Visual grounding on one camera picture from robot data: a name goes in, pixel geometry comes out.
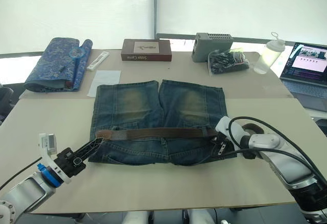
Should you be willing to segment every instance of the bottle cap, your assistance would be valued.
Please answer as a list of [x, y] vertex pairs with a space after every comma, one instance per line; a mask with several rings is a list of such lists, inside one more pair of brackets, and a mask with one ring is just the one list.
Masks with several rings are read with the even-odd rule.
[[270, 40], [266, 47], [274, 52], [283, 52], [285, 50], [285, 41], [278, 39], [278, 33], [271, 32], [271, 35], [276, 38], [276, 40]]

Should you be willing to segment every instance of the laptop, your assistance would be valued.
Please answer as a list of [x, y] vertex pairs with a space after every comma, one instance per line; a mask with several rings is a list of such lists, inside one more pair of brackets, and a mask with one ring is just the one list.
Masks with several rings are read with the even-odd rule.
[[281, 80], [303, 107], [327, 112], [327, 47], [295, 43]]

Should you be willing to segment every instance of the plastic bag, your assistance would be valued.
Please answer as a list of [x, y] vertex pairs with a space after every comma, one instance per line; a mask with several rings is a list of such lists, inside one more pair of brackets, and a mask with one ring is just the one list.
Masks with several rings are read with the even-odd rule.
[[233, 72], [249, 68], [249, 61], [245, 58], [242, 49], [229, 49], [224, 52], [215, 50], [208, 55], [210, 76], [224, 72]]

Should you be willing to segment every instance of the rolled fabric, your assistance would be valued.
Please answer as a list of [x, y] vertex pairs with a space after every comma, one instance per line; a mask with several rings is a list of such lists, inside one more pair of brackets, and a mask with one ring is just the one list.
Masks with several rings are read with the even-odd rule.
[[92, 45], [89, 39], [81, 47], [78, 39], [52, 39], [24, 87], [35, 92], [78, 91]]

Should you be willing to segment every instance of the blue ring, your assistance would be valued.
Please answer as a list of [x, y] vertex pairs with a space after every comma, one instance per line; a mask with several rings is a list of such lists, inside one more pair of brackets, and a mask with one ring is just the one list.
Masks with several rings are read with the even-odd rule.
[[51, 173], [47, 170], [47, 168], [43, 164], [38, 164], [37, 168], [42, 173], [42, 175], [47, 178], [55, 187], [60, 187], [61, 183], [54, 178]]
[[[78, 50], [78, 52], [80, 52], [77, 56], [74, 56], [73, 53], [75, 50]], [[73, 59], [79, 59], [85, 56], [85, 49], [83, 47], [74, 47], [71, 49], [71, 51], [69, 52], [69, 56]]]

